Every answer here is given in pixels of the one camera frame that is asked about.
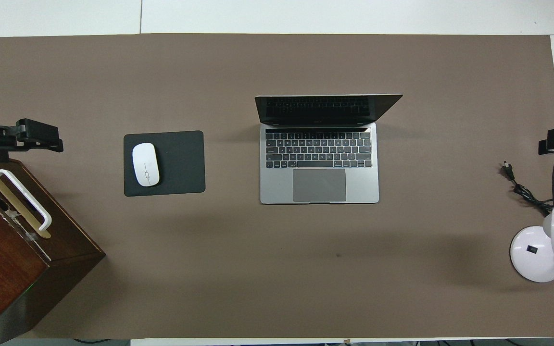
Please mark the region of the dark brown wooden box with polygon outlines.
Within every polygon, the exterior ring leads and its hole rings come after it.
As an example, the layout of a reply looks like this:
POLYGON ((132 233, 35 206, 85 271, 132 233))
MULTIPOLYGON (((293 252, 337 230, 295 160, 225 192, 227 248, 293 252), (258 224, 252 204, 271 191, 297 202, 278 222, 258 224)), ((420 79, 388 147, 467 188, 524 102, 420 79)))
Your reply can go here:
MULTIPOLYGON (((18 160, 0 162, 52 217, 43 238, 0 188, 0 344, 31 330, 105 257, 105 252, 18 160)), ((4 185, 43 218, 5 176, 4 185)))

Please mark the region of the black mouse pad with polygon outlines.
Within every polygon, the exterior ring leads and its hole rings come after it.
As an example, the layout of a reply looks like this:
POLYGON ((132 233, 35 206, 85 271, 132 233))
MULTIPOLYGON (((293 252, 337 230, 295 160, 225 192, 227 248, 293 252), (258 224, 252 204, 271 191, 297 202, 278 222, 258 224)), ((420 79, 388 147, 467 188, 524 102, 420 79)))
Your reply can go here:
POLYGON ((206 190, 202 131, 127 134, 123 150, 126 197, 201 193, 206 190), (155 146, 160 167, 160 183, 150 187, 137 183, 132 165, 132 148, 145 142, 155 146))

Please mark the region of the white computer mouse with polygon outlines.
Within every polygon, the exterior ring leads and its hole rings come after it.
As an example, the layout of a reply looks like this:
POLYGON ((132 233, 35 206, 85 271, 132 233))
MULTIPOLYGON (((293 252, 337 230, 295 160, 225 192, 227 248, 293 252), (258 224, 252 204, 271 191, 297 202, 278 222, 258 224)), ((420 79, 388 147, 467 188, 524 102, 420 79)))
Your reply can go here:
POLYGON ((140 186, 150 187, 160 183, 160 167, 155 146, 145 142, 132 148, 132 165, 140 186))

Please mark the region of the white desk lamp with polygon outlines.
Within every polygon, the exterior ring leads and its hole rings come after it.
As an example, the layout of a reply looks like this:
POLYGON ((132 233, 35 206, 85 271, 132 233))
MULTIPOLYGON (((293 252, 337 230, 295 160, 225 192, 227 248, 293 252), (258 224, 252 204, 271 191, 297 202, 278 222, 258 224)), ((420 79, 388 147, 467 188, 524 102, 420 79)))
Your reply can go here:
POLYGON ((510 260, 526 280, 546 283, 554 280, 554 211, 541 226, 528 226, 511 242, 510 260))

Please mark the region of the grey aluminium laptop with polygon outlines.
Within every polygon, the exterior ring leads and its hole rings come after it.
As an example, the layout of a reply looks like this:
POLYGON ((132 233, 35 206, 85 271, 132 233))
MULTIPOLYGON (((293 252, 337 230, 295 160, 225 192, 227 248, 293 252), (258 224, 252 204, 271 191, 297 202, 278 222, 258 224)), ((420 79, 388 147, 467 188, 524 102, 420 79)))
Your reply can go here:
POLYGON ((402 94, 256 96, 263 204, 380 200, 377 120, 402 94))

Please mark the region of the brown table mat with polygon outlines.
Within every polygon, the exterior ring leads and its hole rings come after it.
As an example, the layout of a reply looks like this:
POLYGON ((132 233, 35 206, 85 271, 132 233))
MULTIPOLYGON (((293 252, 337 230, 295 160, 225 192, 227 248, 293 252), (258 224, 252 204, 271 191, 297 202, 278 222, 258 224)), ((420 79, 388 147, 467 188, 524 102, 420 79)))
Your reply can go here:
POLYGON ((511 240, 551 191, 546 36, 0 38, 0 124, 57 126, 14 153, 106 252, 28 337, 554 336, 554 281, 511 240), (260 203, 254 97, 401 93, 377 124, 377 204, 260 203), (127 134, 202 131, 206 190, 126 197, 127 134))

